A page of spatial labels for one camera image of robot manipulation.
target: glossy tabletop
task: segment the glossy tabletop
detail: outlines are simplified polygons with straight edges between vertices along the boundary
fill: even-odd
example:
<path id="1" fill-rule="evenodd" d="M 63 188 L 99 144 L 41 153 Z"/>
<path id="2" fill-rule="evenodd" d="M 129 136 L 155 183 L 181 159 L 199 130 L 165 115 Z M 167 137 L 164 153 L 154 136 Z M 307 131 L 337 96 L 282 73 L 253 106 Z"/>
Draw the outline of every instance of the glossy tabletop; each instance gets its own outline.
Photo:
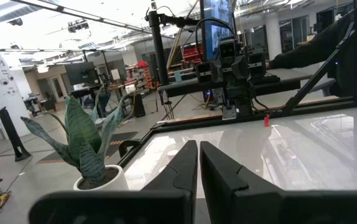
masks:
<path id="1" fill-rule="evenodd" d="M 209 141 L 286 190 L 357 190 L 357 108 L 155 134 L 124 168 L 142 189 L 188 140 Z M 200 172 L 197 198 L 204 198 Z"/>

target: person's arm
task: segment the person's arm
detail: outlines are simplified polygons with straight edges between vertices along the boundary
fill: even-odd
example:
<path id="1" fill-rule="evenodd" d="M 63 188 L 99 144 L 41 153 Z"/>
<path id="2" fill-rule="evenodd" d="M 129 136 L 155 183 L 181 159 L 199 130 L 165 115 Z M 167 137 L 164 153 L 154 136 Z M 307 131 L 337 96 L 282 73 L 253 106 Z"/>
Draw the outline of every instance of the person's arm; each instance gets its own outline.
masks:
<path id="1" fill-rule="evenodd" d="M 277 55 L 274 60 L 269 62 L 267 69 L 302 68 L 326 60 L 335 51 L 341 37 L 344 36 L 352 16 L 353 12 L 347 13 L 308 43 L 298 46 L 286 54 Z"/>

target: person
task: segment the person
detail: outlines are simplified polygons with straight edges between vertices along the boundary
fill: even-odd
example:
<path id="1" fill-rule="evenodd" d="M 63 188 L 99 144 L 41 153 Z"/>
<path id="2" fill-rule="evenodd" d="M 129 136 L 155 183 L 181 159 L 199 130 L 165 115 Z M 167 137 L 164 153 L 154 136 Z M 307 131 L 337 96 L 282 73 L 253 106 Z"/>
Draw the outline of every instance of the person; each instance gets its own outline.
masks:
<path id="1" fill-rule="evenodd" d="M 276 68 L 302 68 L 318 62 L 323 62 L 335 51 L 336 46 L 343 40 L 351 22 L 354 21 L 355 12 L 344 15 L 337 22 L 317 34 L 311 41 L 298 46 L 296 49 L 280 54 L 274 60 L 266 63 L 267 69 Z M 330 88 L 332 95 L 354 95 L 354 44 L 348 45 L 339 60 L 337 71 L 328 73 L 328 78 L 336 79 L 336 83 Z"/>

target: potted plant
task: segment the potted plant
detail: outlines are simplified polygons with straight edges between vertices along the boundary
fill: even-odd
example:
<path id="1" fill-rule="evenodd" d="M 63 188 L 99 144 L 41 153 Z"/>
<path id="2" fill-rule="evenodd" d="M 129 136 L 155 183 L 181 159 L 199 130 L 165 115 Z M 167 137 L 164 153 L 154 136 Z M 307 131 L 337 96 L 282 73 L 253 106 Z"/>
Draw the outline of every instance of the potted plant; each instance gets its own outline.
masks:
<path id="1" fill-rule="evenodd" d="M 34 120 L 21 117 L 29 131 L 49 143 L 72 166 L 75 166 L 81 177 L 75 182 L 74 190 L 127 190 L 128 184 L 120 166 L 104 165 L 105 152 L 109 147 L 111 136 L 122 120 L 122 105 L 126 97 L 103 123 L 101 136 L 98 134 L 95 121 L 96 107 L 88 115 L 74 97 L 66 97 L 65 125 L 52 115 L 64 128 L 68 145 L 51 138 Z"/>

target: plant leaf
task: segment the plant leaf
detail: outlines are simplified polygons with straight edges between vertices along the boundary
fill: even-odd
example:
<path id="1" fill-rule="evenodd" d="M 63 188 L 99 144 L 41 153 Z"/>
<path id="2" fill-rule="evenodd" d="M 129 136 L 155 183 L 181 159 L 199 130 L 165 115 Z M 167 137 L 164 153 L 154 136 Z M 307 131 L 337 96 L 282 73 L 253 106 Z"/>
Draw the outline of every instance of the plant leaf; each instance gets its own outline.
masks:
<path id="1" fill-rule="evenodd" d="M 67 140 L 69 142 L 69 128 L 68 128 L 68 116 L 67 116 L 67 109 L 68 109 L 68 104 L 71 98 L 69 96 L 65 97 L 65 118 L 64 118 L 64 123 L 65 123 L 65 130 L 67 130 Z"/>
<path id="2" fill-rule="evenodd" d="M 115 111 L 108 115 L 108 117 L 104 120 L 103 129 L 101 131 L 101 139 L 103 141 L 99 151 L 97 152 L 97 155 L 102 158 L 105 157 L 105 152 L 109 148 L 109 142 L 111 141 L 112 134 L 122 121 L 122 105 L 127 97 L 128 95 L 122 97 Z"/>
<path id="3" fill-rule="evenodd" d="M 94 103 L 94 108 L 93 108 L 93 111 L 91 112 L 91 120 L 95 123 L 96 120 L 97 120 L 97 106 L 98 106 L 98 98 L 100 97 L 100 93 L 101 93 L 101 90 L 104 88 L 104 85 L 102 85 L 100 87 L 100 89 L 98 90 L 98 93 L 96 95 L 96 100 L 95 100 L 95 103 Z"/>
<path id="4" fill-rule="evenodd" d="M 76 168 L 80 168 L 80 161 L 74 161 L 69 153 L 69 148 L 67 145 L 64 145 L 53 138 L 51 138 L 47 132 L 40 126 L 40 124 L 32 119 L 21 117 L 21 120 L 25 123 L 27 126 L 28 130 L 38 136 L 39 138 L 43 139 L 47 143 L 49 143 L 55 151 L 58 153 L 58 155 L 61 156 L 61 158 L 67 163 L 72 166 L 75 166 Z"/>
<path id="5" fill-rule="evenodd" d="M 101 146 L 101 138 L 97 132 L 96 125 L 74 98 L 69 101 L 67 119 L 68 130 L 70 130 L 68 145 L 73 159 L 80 158 L 79 149 L 83 141 L 86 141 L 97 153 Z"/>
<path id="6" fill-rule="evenodd" d="M 105 176 L 104 160 L 97 156 L 93 148 L 84 139 L 80 142 L 80 172 L 85 179 L 99 183 Z"/>
<path id="7" fill-rule="evenodd" d="M 65 132 L 68 134 L 68 131 L 67 131 L 67 129 L 65 128 L 65 125 L 62 123 L 62 121 L 60 120 L 60 118 L 58 118 L 58 116 L 55 116 L 55 115 L 52 114 L 52 113 L 47 113 L 47 114 L 49 114 L 49 115 L 51 115 L 53 118 L 55 118 L 55 119 L 61 124 L 61 126 L 62 126 L 62 128 L 65 130 Z"/>

